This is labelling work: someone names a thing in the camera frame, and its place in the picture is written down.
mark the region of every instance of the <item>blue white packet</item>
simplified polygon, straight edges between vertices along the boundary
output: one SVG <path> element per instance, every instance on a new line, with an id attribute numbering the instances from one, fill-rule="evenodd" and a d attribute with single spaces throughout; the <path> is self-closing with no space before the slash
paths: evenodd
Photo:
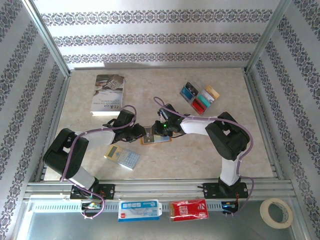
<path id="1" fill-rule="evenodd" d="M 157 199 L 144 201 L 120 201 L 118 222 L 159 220 L 162 204 Z"/>

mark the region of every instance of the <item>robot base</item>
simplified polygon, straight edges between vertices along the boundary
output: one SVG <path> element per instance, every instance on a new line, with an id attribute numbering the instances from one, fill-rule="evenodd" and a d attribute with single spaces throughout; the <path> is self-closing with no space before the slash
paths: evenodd
<path id="1" fill-rule="evenodd" d="M 237 194 L 239 199 L 246 199 L 248 197 L 247 184 L 239 182 L 237 186 L 230 191 L 221 191 L 221 183 L 206 182 L 202 185 L 205 199 L 236 199 Z"/>
<path id="2" fill-rule="evenodd" d="M 97 186 L 97 190 L 95 190 L 94 192 L 102 196 L 104 200 L 113 200 L 115 195 L 115 187 L 116 187 L 115 184 L 99 184 Z M 76 200 L 100 199 L 96 196 L 93 196 L 93 198 L 88 198 L 86 195 L 87 195 L 86 192 L 82 191 L 76 186 L 72 186 L 70 199 L 76 199 Z"/>

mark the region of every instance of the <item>wire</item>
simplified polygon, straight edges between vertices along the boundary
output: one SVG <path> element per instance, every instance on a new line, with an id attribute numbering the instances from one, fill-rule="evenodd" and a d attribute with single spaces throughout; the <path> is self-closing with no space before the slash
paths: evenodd
<path id="1" fill-rule="evenodd" d="M 235 197 L 236 197 L 235 205 L 238 205 L 238 207 L 239 207 L 239 194 L 238 194 L 238 192 L 235 193 Z"/>
<path id="2" fill-rule="evenodd" d="M 80 191 L 80 194 L 81 194 L 82 197 L 92 200 L 91 195 L 86 193 L 85 191 Z"/>
<path id="3" fill-rule="evenodd" d="M 184 134 L 180 134 L 179 136 L 171 136 L 170 138 L 172 138 L 172 139 L 176 139 L 176 138 L 179 138 L 179 137 L 181 137 L 181 136 L 183 136 Z"/>
<path id="4" fill-rule="evenodd" d="M 227 209 L 223 209 L 223 212 L 228 212 L 229 214 L 231 214 L 232 217 L 235 215 L 232 211 L 229 211 Z"/>
<path id="5" fill-rule="evenodd" d="M 128 124 L 123 125 L 123 126 L 119 126 L 119 127 L 103 127 L 103 128 L 92 129 L 92 130 L 89 130 L 89 131 L 82 132 L 82 133 L 80 133 L 78 136 L 75 137 L 75 139 L 73 140 L 72 145 L 71 145 L 71 147 L 70 147 L 70 150 L 69 150 L 69 153 L 68 153 L 68 158 L 67 158 L 67 160 L 66 160 L 66 164 L 65 164 L 65 167 L 64 167 L 62 176 L 61 176 L 61 178 L 60 178 L 60 182 L 63 182 L 63 181 L 65 180 L 65 178 L 66 178 L 66 175 L 67 175 L 67 172 L 68 172 L 68 168 L 69 168 L 69 165 L 70 165 L 70 161 L 71 161 L 71 157 L 72 157 L 72 153 L 73 153 L 73 151 L 74 151 L 76 142 L 78 141 L 79 138 L 81 138 L 81 137 L 84 136 L 84 135 L 88 135 L 88 134 L 92 134 L 92 133 L 103 132 L 103 131 L 111 131 L 111 130 L 118 130 L 118 129 L 124 129 L 124 128 L 130 126 L 130 124 L 136 122 L 136 118 L 137 118 L 137 110 L 136 110 L 136 108 L 135 108 L 134 106 L 132 106 L 132 105 L 125 105 L 125 106 L 123 106 L 123 107 L 121 108 L 121 110 L 123 110 L 124 108 L 127 108 L 127 107 L 133 108 L 133 110 L 134 110 L 134 117 L 133 117 L 133 119 L 131 120 L 131 122 L 129 122 Z M 103 198 L 101 195 L 99 195 L 99 194 L 97 194 L 97 193 L 95 193 L 95 192 L 93 192 L 93 191 L 87 190 L 87 189 L 85 189 L 84 187 L 81 187 L 81 186 L 75 184 L 73 181 L 71 181 L 71 180 L 69 180 L 69 179 L 67 179 L 67 181 L 68 181 L 69 183 L 73 184 L 74 186 L 76 186 L 78 189 L 80 189 L 80 190 L 82 190 L 82 191 L 84 191 L 84 192 L 86 192 L 86 193 L 88 193 L 88 194 L 91 194 L 91 195 L 94 195 L 94 196 L 100 198 L 101 201 L 102 201 L 101 209 L 100 209 L 100 211 L 97 212 L 95 215 L 90 216 L 90 217 L 86 216 L 86 211 L 87 211 L 87 209 L 84 210 L 83 213 L 81 213 L 81 214 L 84 216 L 85 219 L 93 219 L 93 218 L 97 217 L 98 215 L 100 215 L 100 214 L 103 212 L 103 210 L 105 209 L 106 203 L 105 203 L 104 198 Z"/>
<path id="6" fill-rule="evenodd" d="M 247 197 L 246 200 L 244 201 L 242 207 L 241 207 L 237 212 L 235 212 L 235 213 L 233 214 L 233 216 L 237 215 L 237 214 L 247 205 L 247 203 L 248 203 L 248 201 L 249 201 L 249 198 L 251 197 L 251 194 L 252 194 L 252 192 L 253 192 L 253 190 L 254 190 L 254 187 L 255 187 L 255 181 L 254 181 L 254 179 L 253 179 L 252 177 L 250 177 L 250 176 L 241 176 L 241 175 L 239 174 L 239 168 L 240 168 L 241 160 L 251 151 L 251 149 L 252 149 L 253 146 L 254 146 L 254 139 L 253 139 L 251 133 L 249 132 L 249 130 L 246 129 L 246 128 L 245 128 L 244 126 L 242 126 L 241 124 L 239 124 L 239 123 L 237 123 L 237 122 L 235 122 L 235 121 L 227 120 L 227 119 L 222 119 L 222 118 L 217 118 L 217 117 L 201 117 L 201 116 L 196 116 L 196 117 L 194 117 L 194 116 L 182 115 L 182 114 L 180 114 L 180 113 L 178 113 L 178 112 L 176 112 L 176 111 L 173 111 L 173 110 L 167 108 L 167 107 L 165 106 L 165 102 L 164 102 L 160 97 L 155 96 L 155 97 L 153 97 L 153 100 L 155 101 L 156 104 L 158 104 L 159 106 L 161 106 L 163 109 L 167 110 L 168 112 L 173 113 L 173 114 L 175 114 L 175 115 L 177 115 L 177 116 L 183 117 L 183 118 L 185 118 L 185 119 L 200 120 L 200 121 L 220 121 L 220 122 L 225 122 L 225 123 L 233 124 L 233 125 L 241 128 L 241 129 L 243 129 L 243 130 L 246 132 L 246 134 L 248 134 L 248 136 L 249 136 L 249 138 L 250 138 L 250 146 L 249 146 L 249 148 L 239 157 L 239 160 L 238 160 L 238 163 L 237 163 L 237 166 L 236 166 L 236 174 L 237 174 L 240 178 L 242 178 L 242 179 L 250 179 L 251 182 L 252 182 L 252 186 L 251 186 L 250 192 L 249 192 L 249 194 L 248 194 L 248 197 Z"/>
<path id="7" fill-rule="evenodd" d="M 74 183 L 73 181 L 71 181 L 70 179 L 67 179 L 67 181 L 68 181 L 69 183 L 73 184 L 74 186 L 76 186 L 78 189 L 80 189 L 80 190 L 82 190 L 82 191 L 84 191 L 84 192 L 86 192 L 86 193 L 88 193 L 88 194 L 92 194 L 92 195 L 94 195 L 94 196 L 96 196 L 96 197 L 98 197 L 98 198 L 101 199 L 102 205 L 101 205 L 100 211 L 98 211 L 95 215 L 93 215 L 93 216 L 87 216 L 87 215 L 86 215 L 86 211 L 88 210 L 88 208 L 86 208 L 86 209 L 84 210 L 84 212 L 81 213 L 81 214 L 84 216 L 85 219 L 94 219 L 95 217 L 97 217 L 98 215 L 100 215 L 100 214 L 103 212 L 103 210 L 105 209 L 105 206 L 106 206 L 106 202 L 105 202 L 104 198 L 103 198 L 101 195 L 99 195 L 99 194 L 97 194 L 97 193 L 95 193 L 95 192 L 93 192 L 93 191 L 87 190 L 87 189 L 85 189 L 85 188 L 82 187 L 82 186 L 79 186 L 79 185 L 75 184 L 75 183 Z"/>

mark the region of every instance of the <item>red packet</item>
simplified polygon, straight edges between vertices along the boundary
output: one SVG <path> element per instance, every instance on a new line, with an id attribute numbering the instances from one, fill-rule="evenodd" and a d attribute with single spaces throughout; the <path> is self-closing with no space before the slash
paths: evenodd
<path id="1" fill-rule="evenodd" d="M 169 202 L 169 209 L 171 222 L 209 218 L 205 199 Z"/>

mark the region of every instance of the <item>floral border pattern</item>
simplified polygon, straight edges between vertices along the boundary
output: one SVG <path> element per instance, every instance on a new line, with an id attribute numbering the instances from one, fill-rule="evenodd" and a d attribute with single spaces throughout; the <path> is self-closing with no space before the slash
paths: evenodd
<path id="1" fill-rule="evenodd" d="M 16 143 L 18 134 L 21 130 L 25 116 L 27 115 L 31 100 L 36 91 L 38 82 L 45 68 L 46 62 L 49 58 L 50 52 L 46 45 L 44 45 L 39 53 L 39 56 L 35 62 L 35 66 L 30 74 L 26 86 L 22 92 L 18 106 L 16 106 L 16 111 L 13 114 L 12 122 L 6 130 L 6 135 L 0 145 L 0 180 L 2 179 L 2 174 L 6 171 L 6 165 L 10 159 L 11 152 L 13 151 L 13 146 Z"/>
<path id="2" fill-rule="evenodd" d="M 45 90 L 43 92 L 40 104 L 38 106 L 38 110 L 36 112 L 36 115 L 33 120 L 33 124 L 31 126 L 29 136 L 27 138 L 27 142 L 25 143 L 25 148 L 23 149 L 23 154 L 21 155 L 21 159 L 19 161 L 19 165 L 17 167 L 17 171 L 14 174 L 14 181 L 12 181 L 12 186 L 9 190 L 9 195 L 6 197 L 7 201 L 5 202 L 3 206 L 3 211 L 1 212 L 1 230 L 0 230 L 0 238 L 5 239 L 6 238 L 6 232 L 8 231 L 8 227 L 11 224 L 11 217 L 13 216 L 13 211 L 17 207 L 17 202 L 19 201 L 19 195 L 21 193 L 21 188 L 23 186 L 23 182 L 25 180 L 25 174 L 27 173 L 27 169 L 29 167 L 29 163 L 33 154 L 34 147 L 36 145 L 36 141 L 38 138 L 38 135 L 41 130 L 42 123 L 45 118 L 46 110 L 50 102 L 50 97 L 53 92 L 53 89 L 55 87 L 58 74 L 60 72 L 60 69 L 57 65 L 57 63 L 54 63 L 52 71 L 50 73 L 50 77 L 48 79 L 48 82 L 46 84 Z"/>
<path id="3" fill-rule="evenodd" d="M 256 92 L 256 96 L 257 96 L 257 98 L 259 100 L 259 103 L 260 103 L 260 106 L 261 106 L 261 111 L 263 113 L 264 122 L 266 124 L 266 127 L 268 128 L 269 137 L 271 139 L 271 143 L 272 143 L 276 158 L 278 159 L 278 163 L 280 165 L 280 169 L 281 169 L 282 175 L 283 175 L 284 178 L 286 178 L 282 163 L 281 163 L 281 161 L 279 161 L 279 153 L 278 153 L 278 150 L 277 150 L 277 147 L 276 147 L 276 144 L 275 144 L 275 140 L 274 140 L 274 137 L 273 137 L 274 135 L 272 134 L 271 128 L 270 128 L 269 123 L 268 123 L 267 114 L 266 114 L 266 112 L 264 110 L 264 106 L 262 104 L 259 92 L 257 90 L 257 86 L 256 86 L 256 83 L 255 83 L 255 76 L 254 76 L 254 74 L 252 72 L 251 72 L 250 76 L 251 76 L 252 84 L 253 84 L 255 92 Z"/>
<path id="4" fill-rule="evenodd" d="M 280 20 L 277 28 L 320 109 L 320 75 L 317 69 L 285 16 Z"/>
<path id="5" fill-rule="evenodd" d="M 251 52 L 150 52 L 64 55 L 67 64 L 190 61 L 248 61 Z"/>
<path id="6" fill-rule="evenodd" d="M 314 0 L 294 0 L 295 6 L 304 16 L 305 21 L 320 41 L 320 7 Z"/>
<path id="7" fill-rule="evenodd" d="M 0 10 L 0 43 L 5 38 L 6 33 L 11 28 L 11 24 L 16 20 L 23 4 L 17 0 L 7 0 Z"/>
<path id="8" fill-rule="evenodd" d="M 308 147 L 308 152 L 311 155 L 313 164 L 315 168 L 318 169 L 318 174 L 320 175 L 320 144 L 318 142 L 318 138 L 316 137 L 316 133 L 312 129 L 312 125 L 309 123 L 307 113 L 304 110 L 301 101 L 299 100 L 299 96 L 296 93 L 295 87 L 272 40 L 267 43 L 265 50 L 272 62 L 273 69 L 279 78 L 286 99 L 291 106 L 295 121 L 300 128 L 305 145 Z"/>
<path id="9" fill-rule="evenodd" d="M 10 58 L 9 63 L 6 65 L 6 68 L 3 70 L 3 74 L 1 75 L 0 111 L 2 110 L 1 107 L 5 104 L 6 98 L 11 91 L 13 83 L 16 81 L 20 68 L 22 67 L 22 64 L 24 63 L 37 35 L 38 30 L 34 23 L 30 21 L 12 54 L 12 58 Z"/>
<path id="10" fill-rule="evenodd" d="M 256 44 L 259 33 L 160 33 L 53 37 L 58 47 L 133 44 Z"/>
<path id="11" fill-rule="evenodd" d="M 266 23 L 271 9 L 173 9 L 42 14 L 47 26 L 141 23 Z"/>
<path id="12" fill-rule="evenodd" d="M 310 189 L 311 185 L 308 181 L 308 177 L 306 176 L 306 172 L 302 167 L 302 163 L 300 161 L 299 154 L 296 150 L 296 146 L 291 137 L 291 133 L 288 130 L 287 122 L 283 116 L 283 112 L 280 108 L 279 102 L 277 100 L 276 94 L 273 90 L 271 81 L 267 74 L 266 68 L 261 60 L 258 60 L 255 65 L 257 72 L 259 74 L 260 80 L 262 82 L 262 86 L 264 88 L 268 103 L 273 112 L 273 116 L 275 122 L 277 123 L 277 127 L 279 130 L 279 134 L 281 135 L 281 139 L 283 141 L 284 149 L 287 152 L 287 156 L 289 158 L 289 162 L 291 163 L 291 167 L 293 170 L 293 174 L 298 183 L 298 187 L 301 191 L 301 196 L 304 199 L 304 204 L 306 205 L 306 210 L 309 213 L 309 218 L 312 221 L 312 226 L 315 228 L 315 234 L 318 238 L 320 238 L 320 212 L 319 206 L 317 206 L 317 200 L 313 196 L 313 191 Z"/>

